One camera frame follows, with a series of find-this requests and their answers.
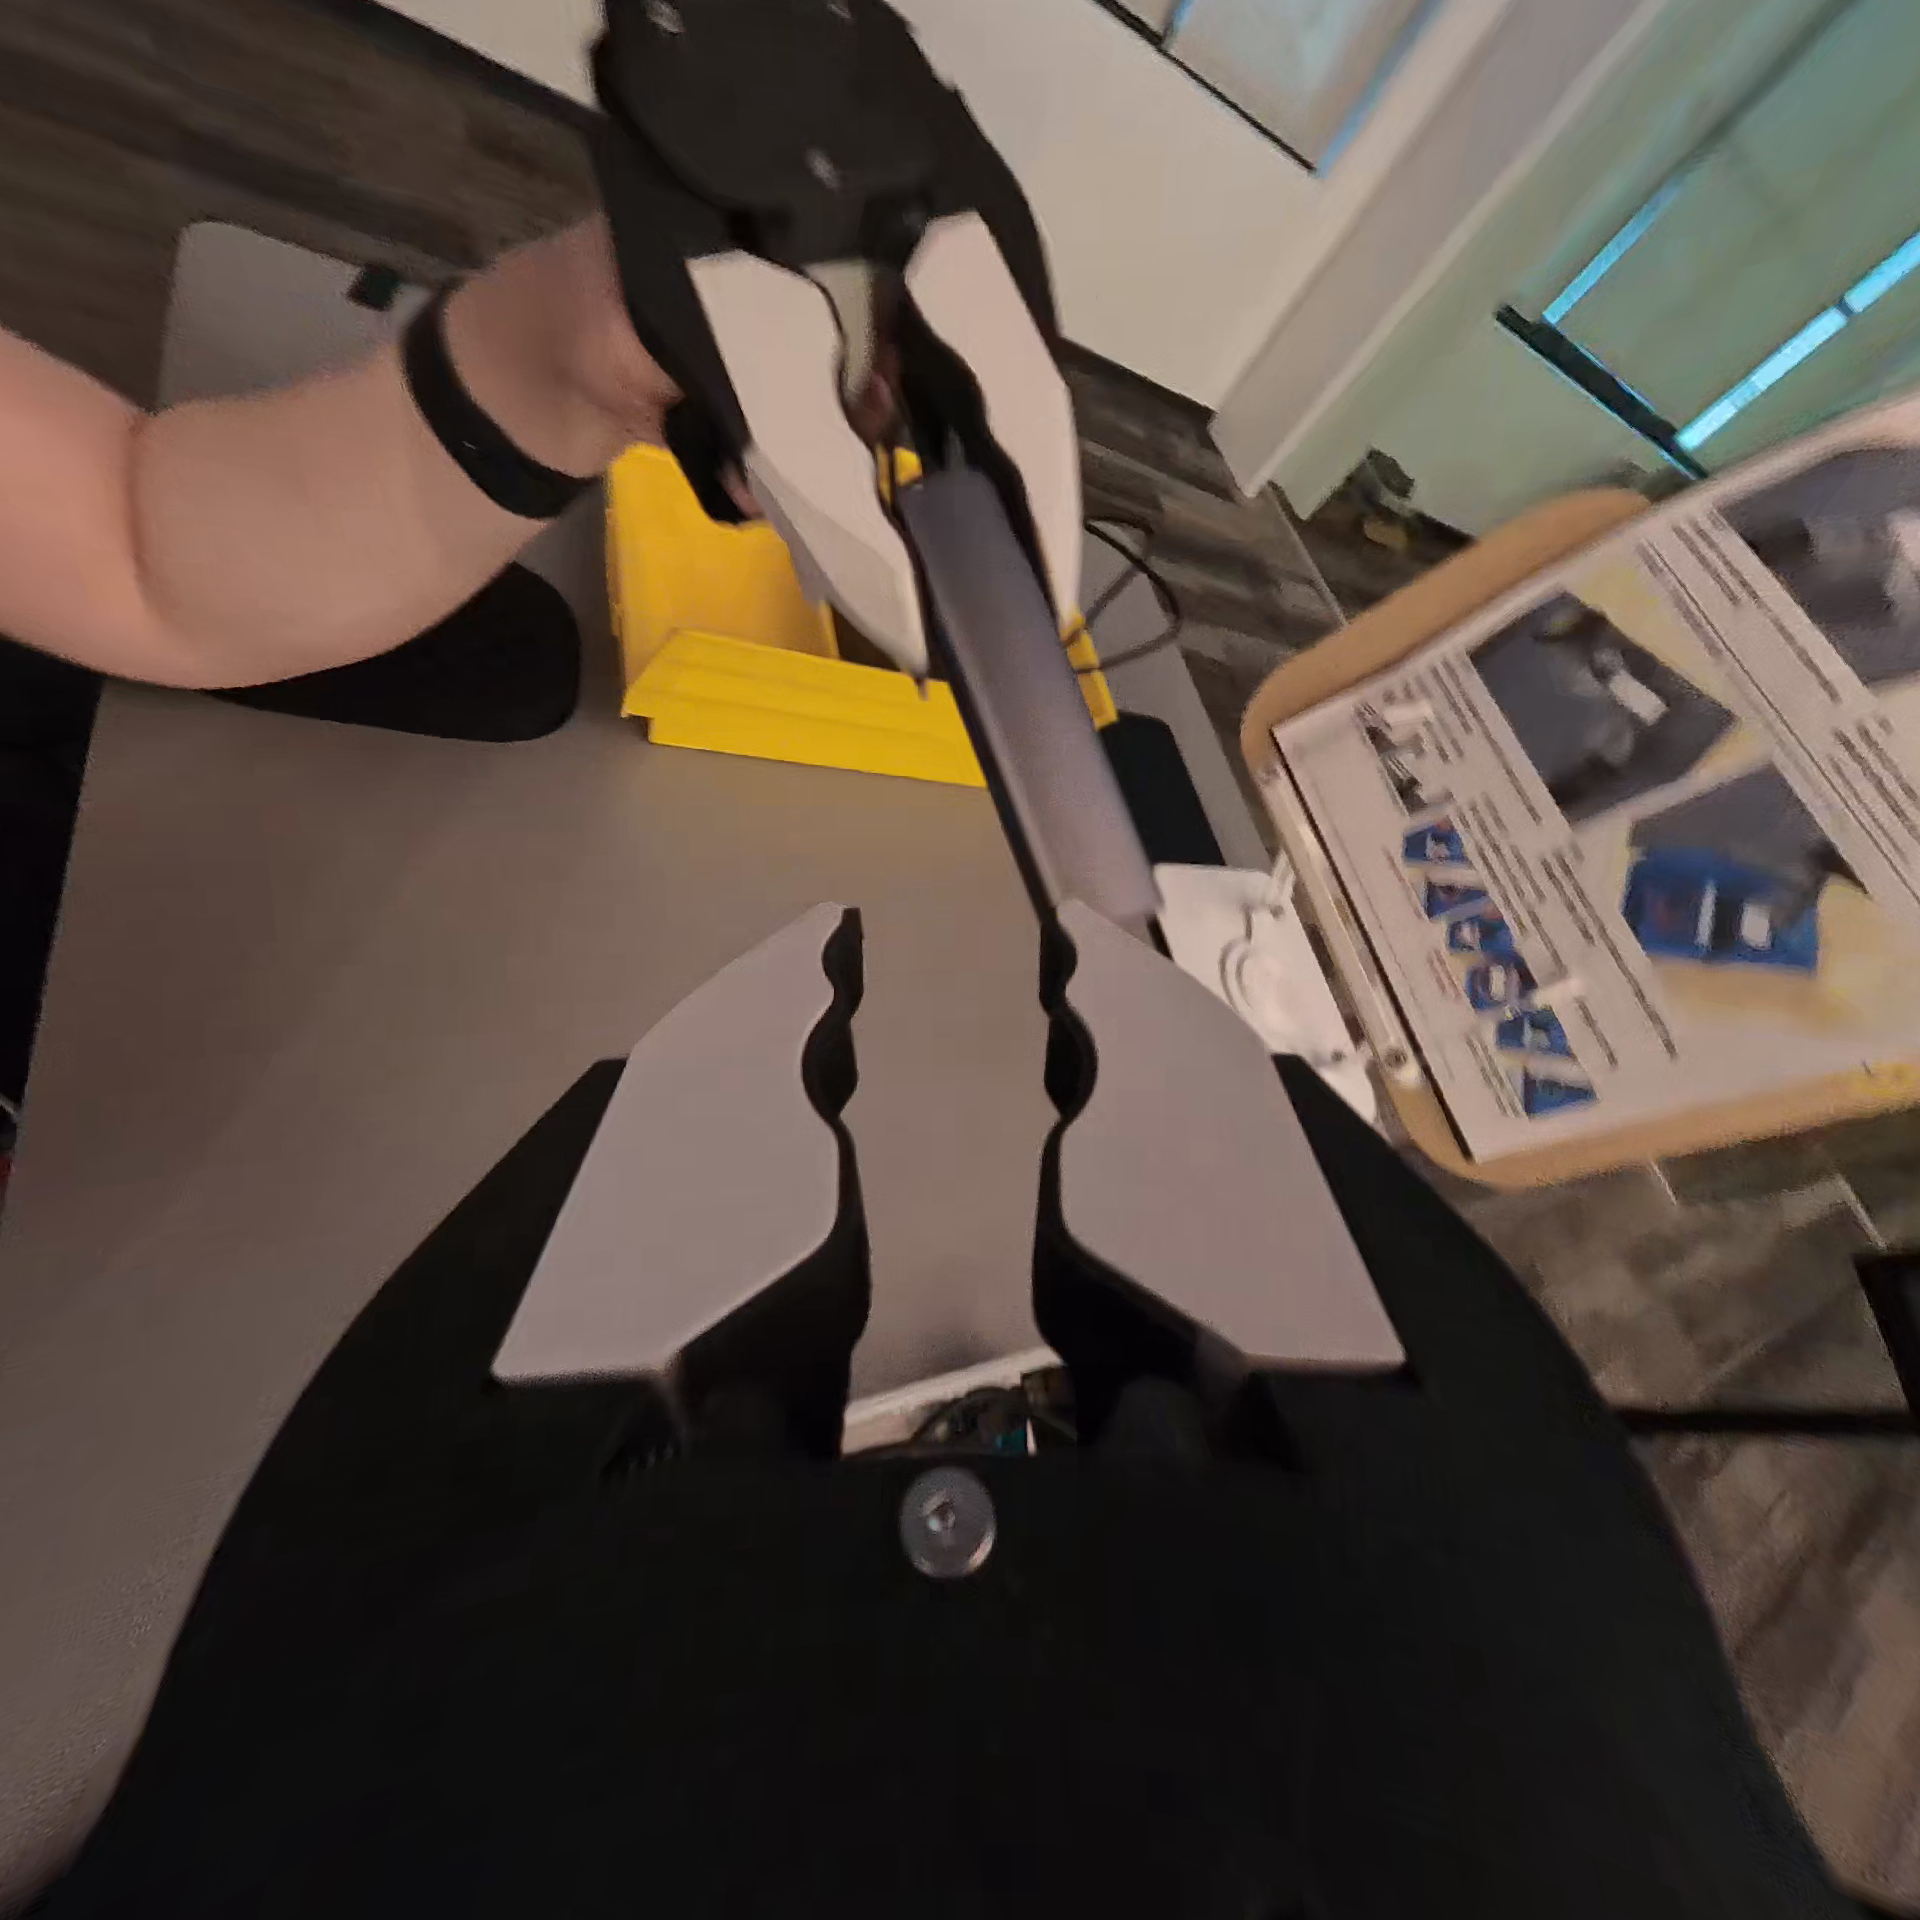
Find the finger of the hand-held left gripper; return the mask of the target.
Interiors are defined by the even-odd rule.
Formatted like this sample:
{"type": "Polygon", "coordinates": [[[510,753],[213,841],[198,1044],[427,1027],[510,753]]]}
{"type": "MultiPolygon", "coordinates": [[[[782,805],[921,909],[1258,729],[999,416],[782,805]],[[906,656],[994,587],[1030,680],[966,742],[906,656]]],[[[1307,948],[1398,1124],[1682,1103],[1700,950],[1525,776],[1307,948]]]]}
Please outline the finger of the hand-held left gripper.
{"type": "Polygon", "coordinates": [[[830,293],[742,251],[700,255],[687,277],[747,430],[739,465],[803,587],[924,683],[921,585],[849,416],[849,343],[830,293]]]}
{"type": "Polygon", "coordinates": [[[897,352],[924,465],[956,454],[988,476],[1055,621],[1071,621],[1085,543],[1071,395],[981,212],[921,230],[902,264],[897,352]]]}

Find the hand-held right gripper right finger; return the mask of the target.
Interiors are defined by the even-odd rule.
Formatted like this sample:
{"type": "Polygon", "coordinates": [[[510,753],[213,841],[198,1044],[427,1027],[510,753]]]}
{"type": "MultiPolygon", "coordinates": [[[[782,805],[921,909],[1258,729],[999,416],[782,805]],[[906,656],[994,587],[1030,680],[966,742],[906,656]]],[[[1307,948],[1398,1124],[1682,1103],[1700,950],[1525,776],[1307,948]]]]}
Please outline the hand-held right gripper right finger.
{"type": "Polygon", "coordinates": [[[1276,1373],[1405,1350],[1277,1061],[1151,942],[1068,900],[1042,929],[1033,1312],[1081,1420],[1139,1381],[1213,1417],[1276,1373]]]}

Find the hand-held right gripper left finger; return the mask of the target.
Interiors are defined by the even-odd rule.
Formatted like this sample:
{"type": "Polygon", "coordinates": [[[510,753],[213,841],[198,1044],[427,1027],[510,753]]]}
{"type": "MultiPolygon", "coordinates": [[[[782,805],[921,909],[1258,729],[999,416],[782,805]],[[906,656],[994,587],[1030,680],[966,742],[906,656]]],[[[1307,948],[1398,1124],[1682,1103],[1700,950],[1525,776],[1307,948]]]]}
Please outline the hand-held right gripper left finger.
{"type": "Polygon", "coordinates": [[[503,1334],[503,1385],[645,1377],[849,1413],[874,1304],[845,1105],[862,916],[819,903],[630,1047],[503,1334]]]}

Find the yellow plastic bin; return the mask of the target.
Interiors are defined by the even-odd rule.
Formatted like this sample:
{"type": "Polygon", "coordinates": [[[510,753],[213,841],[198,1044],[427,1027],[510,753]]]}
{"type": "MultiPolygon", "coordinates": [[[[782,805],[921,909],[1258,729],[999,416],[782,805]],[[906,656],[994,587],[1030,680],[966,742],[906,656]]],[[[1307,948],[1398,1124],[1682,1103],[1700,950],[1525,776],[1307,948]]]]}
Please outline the yellow plastic bin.
{"type": "Polygon", "coordinates": [[[607,470],[622,715],[659,747],[981,789],[947,683],[919,688],[813,604],[769,524],[723,524],[666,448],[607,470]]]}

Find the grey metal USB hub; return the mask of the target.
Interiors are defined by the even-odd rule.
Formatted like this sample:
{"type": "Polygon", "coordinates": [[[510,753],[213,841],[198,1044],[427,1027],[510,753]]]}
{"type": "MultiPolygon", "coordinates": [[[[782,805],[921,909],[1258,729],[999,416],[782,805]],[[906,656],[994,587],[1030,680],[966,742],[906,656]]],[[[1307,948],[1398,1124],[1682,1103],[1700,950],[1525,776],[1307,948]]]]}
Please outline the grey metal USB hub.
{"type": "Polygon", "coordinates": [[[951,686],[1023,888],[1151,944],[1161,891],[1089,702],[989,478],[940,469],[901,493],[933,663],[951,686]]]}

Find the person's left forearm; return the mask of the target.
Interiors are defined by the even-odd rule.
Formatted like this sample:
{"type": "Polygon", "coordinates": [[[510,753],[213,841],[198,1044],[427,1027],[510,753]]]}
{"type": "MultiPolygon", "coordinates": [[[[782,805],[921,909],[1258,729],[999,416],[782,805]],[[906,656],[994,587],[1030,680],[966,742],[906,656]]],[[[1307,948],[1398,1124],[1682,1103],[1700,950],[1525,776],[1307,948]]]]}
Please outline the person's left forearm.
{"type": "Polygon", "coordinates": [[[146,413],[2,339],[2,630],[164,688],[373,657],[537,526],[474,487],[391,345],[273,391],[146,413]]]}

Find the person's left hand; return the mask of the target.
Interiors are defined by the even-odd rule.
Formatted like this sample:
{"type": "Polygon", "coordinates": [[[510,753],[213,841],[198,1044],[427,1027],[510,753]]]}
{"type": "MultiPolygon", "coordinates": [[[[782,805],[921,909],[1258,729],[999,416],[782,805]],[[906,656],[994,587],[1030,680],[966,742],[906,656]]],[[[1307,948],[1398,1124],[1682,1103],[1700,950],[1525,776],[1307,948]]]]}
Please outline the person's left hand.
{"type": "Polygon", "coordinates": [[[506,438],[570,478],[596,478],[633,446],[660,446],[682,400],[633,328],[603,212],[469,277],[444,307],[444,341],[506,438]]]}

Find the black wristband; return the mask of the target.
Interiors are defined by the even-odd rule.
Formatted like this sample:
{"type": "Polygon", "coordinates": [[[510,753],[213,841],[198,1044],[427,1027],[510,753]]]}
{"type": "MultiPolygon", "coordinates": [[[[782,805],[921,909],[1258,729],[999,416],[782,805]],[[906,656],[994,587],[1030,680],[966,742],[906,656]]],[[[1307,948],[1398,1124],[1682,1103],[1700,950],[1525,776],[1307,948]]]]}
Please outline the black wristband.
{"type": "Polygon", "coordinates": [[[399,379],[429,438],[494,507],[524,521],[556,521],[598,485],[526,452],[466,388],[449,348],[449,307],[461,284],[422,300],[399,333],[399,379]]]}

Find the black quilted cushion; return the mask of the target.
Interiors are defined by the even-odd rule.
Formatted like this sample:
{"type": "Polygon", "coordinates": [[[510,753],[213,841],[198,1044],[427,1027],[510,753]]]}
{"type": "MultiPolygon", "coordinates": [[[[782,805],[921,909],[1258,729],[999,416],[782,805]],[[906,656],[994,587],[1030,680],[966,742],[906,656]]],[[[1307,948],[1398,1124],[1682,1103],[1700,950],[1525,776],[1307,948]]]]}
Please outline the black quilted cushion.
{"type": "Polygon", "coordinates": [[[439,623],[381,656],[213,699],[349,729],[522,745],[557,734],[583,694],[580,623],[556,585],[506,567],[439,623]]]}

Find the instruction poster board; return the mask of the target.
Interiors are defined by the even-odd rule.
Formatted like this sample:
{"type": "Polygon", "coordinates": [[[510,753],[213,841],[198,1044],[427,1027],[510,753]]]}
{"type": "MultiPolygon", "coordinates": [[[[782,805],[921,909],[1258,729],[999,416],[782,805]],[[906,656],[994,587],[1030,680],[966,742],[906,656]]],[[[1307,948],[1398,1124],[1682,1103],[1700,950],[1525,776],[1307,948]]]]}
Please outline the instruction poster board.
{"type": "Polygon", "coordinates": [[[1242,753],[1404,1131],[1497,1189],[1918,1093],[1918,401],[1529,509],[1242,753]]]}

